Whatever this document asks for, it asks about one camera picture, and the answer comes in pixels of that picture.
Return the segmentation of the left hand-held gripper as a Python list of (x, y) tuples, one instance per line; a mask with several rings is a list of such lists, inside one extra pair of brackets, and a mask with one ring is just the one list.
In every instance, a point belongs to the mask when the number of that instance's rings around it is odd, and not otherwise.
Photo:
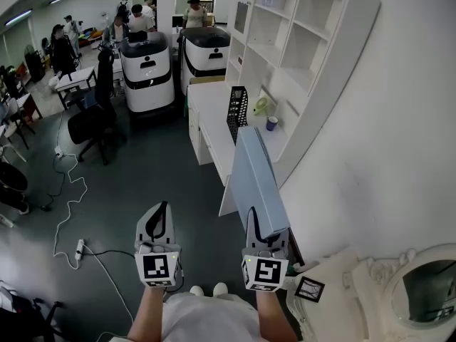
[(174, 244), (172, 209), (167, 201), (156, 204), (140, 218), (136, 240), (140, 242), (135, 262), (141, 282), (151, 288), (177, 286), (182, 281), (181, 247)]

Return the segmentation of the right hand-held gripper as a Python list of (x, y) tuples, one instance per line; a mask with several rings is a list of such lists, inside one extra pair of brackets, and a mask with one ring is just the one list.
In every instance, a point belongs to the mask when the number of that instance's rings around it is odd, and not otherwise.
[[(263, 239), (257, 211), (251, 207), (247, 215), (246, 241), (247, 247), (268, 246), (270, 249), (287, 249), (289, 228), (271, 235), (267, 240)], [(251, 291), (277, 291), (284, 283), (288, 265), (288, 259), (245, 254), (241, 263), (245, 288)]]

